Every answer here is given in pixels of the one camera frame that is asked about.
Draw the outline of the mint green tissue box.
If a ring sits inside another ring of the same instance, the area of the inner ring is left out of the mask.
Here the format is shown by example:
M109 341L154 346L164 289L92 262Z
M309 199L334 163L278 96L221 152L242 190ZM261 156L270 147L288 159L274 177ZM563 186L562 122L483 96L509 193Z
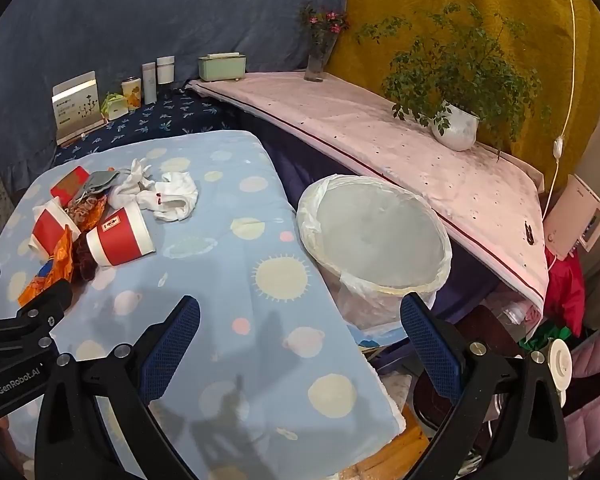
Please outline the mint green tissue box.
M198 58L203 81L239 80L245 77L246 57L239 52L211 53Z

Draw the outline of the brown scrunchie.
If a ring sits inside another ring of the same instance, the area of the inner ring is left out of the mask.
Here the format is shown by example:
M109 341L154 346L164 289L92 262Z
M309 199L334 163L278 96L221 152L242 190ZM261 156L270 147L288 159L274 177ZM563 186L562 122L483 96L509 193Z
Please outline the brown scrunchie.
M81 233L72 244L72 263L72 284L83 284L95 277L98 264L88 248L86 232Z

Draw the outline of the tall white bottle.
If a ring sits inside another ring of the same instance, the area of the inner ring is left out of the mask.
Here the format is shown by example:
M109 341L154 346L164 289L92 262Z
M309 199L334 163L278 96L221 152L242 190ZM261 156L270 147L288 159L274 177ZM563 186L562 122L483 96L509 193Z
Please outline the tall white bottle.
M156 63L148 62L142 65L143 99L146 105L157 101L157 72Z

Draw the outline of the pink electric kettle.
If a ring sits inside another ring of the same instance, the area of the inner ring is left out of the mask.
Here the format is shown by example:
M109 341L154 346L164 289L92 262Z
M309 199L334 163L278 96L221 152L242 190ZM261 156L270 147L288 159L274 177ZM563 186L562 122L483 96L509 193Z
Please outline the pink electric kettle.
M578 245L589 252L600 238L600 198L579 176L570 174L543 229L545 246L558 260L565 260Z

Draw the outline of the grey drawstring pouch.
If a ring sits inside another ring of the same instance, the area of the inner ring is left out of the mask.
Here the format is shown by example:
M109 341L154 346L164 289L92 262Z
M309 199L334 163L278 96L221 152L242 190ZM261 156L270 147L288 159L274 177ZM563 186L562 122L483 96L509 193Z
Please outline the grey drawstring pouch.
M68 203L69 207L79 205L87 197L107 192L116 182L120 172L118 170L95 171L86 179Z

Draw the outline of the blue backdrop cloth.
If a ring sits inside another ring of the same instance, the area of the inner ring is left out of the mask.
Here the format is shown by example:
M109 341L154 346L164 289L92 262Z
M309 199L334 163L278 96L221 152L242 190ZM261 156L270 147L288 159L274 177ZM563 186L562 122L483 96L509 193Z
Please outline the blue backdrop cloth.
M237 51L252 72L306 64L302 6L346 0L0 0L0 177L26 188L52 163L56 84L94 73L100 93L173 56L175 78L198 73L208 53Z

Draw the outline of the black clip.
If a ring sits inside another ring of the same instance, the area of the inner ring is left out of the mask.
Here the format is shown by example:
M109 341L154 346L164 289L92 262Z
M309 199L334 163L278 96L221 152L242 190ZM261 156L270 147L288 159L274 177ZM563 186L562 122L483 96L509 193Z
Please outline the black clip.
M530 226L530 224L527 221L524 222L524 232L526 233L527 243L529 245L534 245L535 239L534 239L532 227Z

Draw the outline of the white jar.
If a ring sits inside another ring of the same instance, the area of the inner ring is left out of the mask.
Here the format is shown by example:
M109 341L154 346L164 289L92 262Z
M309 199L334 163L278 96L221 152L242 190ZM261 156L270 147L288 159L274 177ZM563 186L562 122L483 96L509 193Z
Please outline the white jar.
M160 56L156 59L157 84L172 84L175 79L175 58L173 55Z

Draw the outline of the white cotton glove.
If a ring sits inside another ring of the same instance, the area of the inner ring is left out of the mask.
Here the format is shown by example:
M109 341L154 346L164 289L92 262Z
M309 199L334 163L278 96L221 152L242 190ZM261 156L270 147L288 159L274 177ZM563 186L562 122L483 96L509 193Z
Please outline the white cotton glove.
M151 179L151 164L146 158L134 158L129 168L121 169L108 194L108 204L120 209L137 202L140 192L151 191L155 181Z

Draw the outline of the green tissue packet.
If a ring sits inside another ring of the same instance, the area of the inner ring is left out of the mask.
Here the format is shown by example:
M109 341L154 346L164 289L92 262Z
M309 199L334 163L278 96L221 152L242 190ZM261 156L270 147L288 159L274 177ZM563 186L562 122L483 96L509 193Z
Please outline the green tissue packet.
M100 112L107 122L113 122L129 113L128 100L122 94L108 93L102 101Z

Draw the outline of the pink dotted cloth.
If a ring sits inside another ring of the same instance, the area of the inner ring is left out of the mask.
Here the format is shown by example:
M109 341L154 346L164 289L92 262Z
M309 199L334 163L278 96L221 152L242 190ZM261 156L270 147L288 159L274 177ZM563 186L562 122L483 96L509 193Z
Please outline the pink dotted cloth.
M332 75L311 82L301 72L249 73L193 80L189 88L272 122L357 174L421 195L453 240L532 304L528 321L541 321L548 285L541 206L516 158L482 144L453 151L425 128L393 117L388 100Z

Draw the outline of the white bin with liner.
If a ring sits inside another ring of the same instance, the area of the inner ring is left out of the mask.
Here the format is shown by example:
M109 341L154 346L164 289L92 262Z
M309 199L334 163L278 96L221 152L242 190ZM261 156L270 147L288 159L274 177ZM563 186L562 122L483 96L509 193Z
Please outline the white bin with liner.
M438 215L419 195L379 178L333 174L312 183L297 223L340 314L367 337L399 327L410 292L431 307L449 278L452 246Z

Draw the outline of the red white paper cup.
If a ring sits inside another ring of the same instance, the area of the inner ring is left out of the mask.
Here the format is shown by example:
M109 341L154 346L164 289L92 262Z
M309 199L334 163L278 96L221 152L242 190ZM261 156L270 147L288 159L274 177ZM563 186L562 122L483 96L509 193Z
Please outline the red white paper cup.
M86 244L98 266L120 266L155 251L137 203L118 209L86 234Z

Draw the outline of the white booklet box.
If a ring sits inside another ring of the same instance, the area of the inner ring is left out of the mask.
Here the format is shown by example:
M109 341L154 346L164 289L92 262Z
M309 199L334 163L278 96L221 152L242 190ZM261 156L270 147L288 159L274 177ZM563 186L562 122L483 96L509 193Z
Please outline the white booklet box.
M105 119L100 111L94 70L53 86L52 107L58 146L102 126Z

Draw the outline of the navy floral cloth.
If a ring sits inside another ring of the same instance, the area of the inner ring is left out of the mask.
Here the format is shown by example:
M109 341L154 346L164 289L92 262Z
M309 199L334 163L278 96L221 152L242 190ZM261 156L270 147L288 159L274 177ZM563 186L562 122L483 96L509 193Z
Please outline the navy floral cloth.
M193 89L175 90L154 104L107 122L68 148L58 148L53 166L123 145L236 126L235 114L220 101L200 96Z

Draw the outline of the potted green plant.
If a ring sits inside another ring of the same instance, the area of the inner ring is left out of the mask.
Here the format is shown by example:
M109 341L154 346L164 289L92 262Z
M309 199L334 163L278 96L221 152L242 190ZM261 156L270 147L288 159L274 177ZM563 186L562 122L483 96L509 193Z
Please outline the potted green plant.
M491 145L503 151L531 118L542 126L552 122L538 70L505 49L507 41L523 44L527 34L521 20L500 12L486 18L473 3L449 2L438 10L416 10L412 18L389 15L365 23L355 39L406 39L381 83L395 118L412 118L443 136L457 108L477 118Z

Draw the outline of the orange plastic wrapper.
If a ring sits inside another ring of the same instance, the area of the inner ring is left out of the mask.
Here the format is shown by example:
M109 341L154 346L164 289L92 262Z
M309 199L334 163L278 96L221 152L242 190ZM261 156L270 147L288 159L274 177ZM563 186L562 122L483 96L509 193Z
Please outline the orange plastic wrapper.
M18 304L24 307L44 290L60 280L72 281L73 276L73 232L68 226L64 227L60 239L56 243L53 255L42 266L18 297Z

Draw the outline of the yellow floral can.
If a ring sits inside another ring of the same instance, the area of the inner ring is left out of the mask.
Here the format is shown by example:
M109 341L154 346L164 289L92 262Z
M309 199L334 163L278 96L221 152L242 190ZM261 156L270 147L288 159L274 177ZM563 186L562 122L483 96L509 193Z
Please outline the yellow floral can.
M140 78L126 78L121 83L121 90L128 110L140 108L142 105L142 80Z

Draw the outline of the light blue planet tablecloth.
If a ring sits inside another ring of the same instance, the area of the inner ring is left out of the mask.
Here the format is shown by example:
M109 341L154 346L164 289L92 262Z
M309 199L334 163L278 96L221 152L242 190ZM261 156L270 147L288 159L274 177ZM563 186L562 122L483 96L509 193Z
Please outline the light blue planet tablecloth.
M58 349L106 356L194 297L199 330L151 411L201 479L321 479L402 434L403 416L299 242L260 141L215 131L97 144L78 165L137 159L156 178L189 174L197 205L175 222L146 212L154 251L99 270L76 293L52 333Z

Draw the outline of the pink quilted fabric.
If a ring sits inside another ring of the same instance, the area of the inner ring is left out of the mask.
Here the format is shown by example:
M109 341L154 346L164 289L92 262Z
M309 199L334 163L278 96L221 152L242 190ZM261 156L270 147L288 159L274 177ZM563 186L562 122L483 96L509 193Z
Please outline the pink quilted fabric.
M569 471L600 479L600 331L572 352L573 374L562 409Z

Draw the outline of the glass vase pink flowers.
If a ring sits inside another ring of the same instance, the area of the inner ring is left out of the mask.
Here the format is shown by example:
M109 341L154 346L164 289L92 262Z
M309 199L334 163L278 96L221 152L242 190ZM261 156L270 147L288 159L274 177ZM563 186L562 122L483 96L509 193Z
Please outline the glass vase pink flowers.
M304 79L322 82L326 64L339 35L349 28L344 11L317 9L308 2L300 10L300 23L309 34L309 56Z

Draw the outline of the white red-trimmed sock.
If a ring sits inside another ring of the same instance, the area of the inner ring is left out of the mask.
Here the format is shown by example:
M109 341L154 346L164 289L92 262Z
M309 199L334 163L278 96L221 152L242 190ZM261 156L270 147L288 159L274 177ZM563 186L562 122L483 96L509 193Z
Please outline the white red-trimmed sock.
M196 207L198 188L188 172L166 172L136 196L138 206L164 222L186 220Z

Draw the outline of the red bag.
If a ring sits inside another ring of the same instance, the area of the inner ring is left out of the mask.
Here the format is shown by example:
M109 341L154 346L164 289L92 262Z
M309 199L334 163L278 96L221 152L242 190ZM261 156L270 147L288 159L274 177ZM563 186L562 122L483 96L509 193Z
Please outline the red bag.
M548 265L548 286L544 301L544 316L559 327L567 327L580 337L585 314L585 281L578 254L568 254L559 260L545 249Z

